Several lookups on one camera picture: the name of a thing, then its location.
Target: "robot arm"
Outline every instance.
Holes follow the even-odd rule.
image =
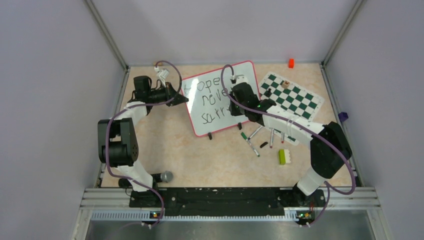
[[[298,201],[300,203],[307,202],[308,196],[312,195],[314,191],[324,183],[324,181],[331,179],[344,165],[344,162],[324,142],[313,137],[312,134],[302,128],[293,125],[293,122],[296,122],[304,128],[324,137],[327,141],[336,146],[336,148],[339,149],[347,159],[349,159],[352,155],[352,151],[342,128],[335,122],[330,122],[325,125],[308,121],[287,112],[280,106],[277,106],[277,104],[271,99],[259,100],[248,82],[248,79],[244,75],[235,76],[235,79],[232,80],[232,83],[235,85],[231,88],[230,95],[243,106],[281,116],[289,119],[289,121],[244,110],[239,108],[233,102],[230,102],[229,108],[231,115],[245,115],[251,122],[279,130],[288,136],[296,138],[301,143],[309,147],[311,168],[293,187],[293,191],[298,194]]]
[[[170,96],[175,96],[173,101],[167,105],[174,106],[188,101],[188,98],[177,93],[171,83],[165,82],[161,87],[152,89],[152,80],[148,76],[138,76],[134,78],[135,90],[132,93],[132,99],[127,103],[125,109],[119,117],[115,118],[110,127],[109,134],[109,164],[110,167],[120,171],[127,177],[133,179],[130,183],[135,192],[145,192],[148,189],[135,184],[133,181],[140,182],[150,188],[154,182],[169,182],[172,180],[172,173],[169,171],[162,174],[150,175],[144,169],[139,160],[139,146],[137,143],[134,125],[137,125],[141,119],[147,116],[152,106],[138,106],[140,104],[155,104],[165,102]],[[97,124],[98,132],[98,156],[102,163],[106,163],[106,129],[109,119],[100,120]]]

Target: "gray wall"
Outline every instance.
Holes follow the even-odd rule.
[[[0,1],[0,239],[69,239],[123,70],[82,0]]]
[[[367,1],[328,69],[396,239],[424,239],[424,1]]]
[[[321,61],[356,0],[94,0],[125,60]]]

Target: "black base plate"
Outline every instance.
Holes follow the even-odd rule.
[[[167,216],[282,216],[284,207],[300,206],[291,189],[279,187],[169,187],[160,188]],[[323,207],[324,192],[316,190],[310,200]],[[151,191],[131,192],[130,208],[161,207]]]

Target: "green and white chessboard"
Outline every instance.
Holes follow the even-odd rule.
[[[288,88],[281,86],[284,81],[290,82]],[[324,98],[320,95],[271,71],[259,83],[261,99],[268,98],[264,95],[268,89],[271,89],[269,99],[274,100],[287,112],[301,116],[308,121],[312,121],[315,118],[324,103]],[[279,131],[276,130],[275,134],[281,137]],[[293,145],[299,144],[299,141],[287,135],[284,140]]]

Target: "tabletop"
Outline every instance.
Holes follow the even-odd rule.
[[[181,65],[177,66],[183,78],[223,67],[220,65]],[[166,81],[178,88],[177,73],[170,66]],[[314,122],[328,124],[335,122],[326,85],[318,63],[297,63],[294,68],[287,64],[255,64],[258,82],[272,71],[291,82],[320,95],[325,102],[314,118]],[[156,72],[153,66],[131,67],[125,88],[122,106],[130,100],[134,90],[133,78],[146,75],[155,85]],[[138,159],[150,174],[171,171],[174,179],[169,183],[160,183],[162,187],[292,187],[311,166],[309,149],[302,144],[293,146],[281,143],[274,137],[273,148],[269,144],[263,148],[263,142],[270,141],[270,131],[261,129],[251,139],[251,143],[260,153],[257,157],[249,144],[242,138],[253,133],[259,124],[246,122],[242,130],[237,126],[213,133],[213,139],[207,136],[195,136],[185,104],[168,107],[154,106],[150,114],[136,126],[138,141]],[[278,151],[290,151],[291,163],[279,165]],[[329,180],[333,186],[350,186],[349,171],[343,166]],[[118,178],[111,177],[107,171],[103,175],[102,187],[118,187]]]

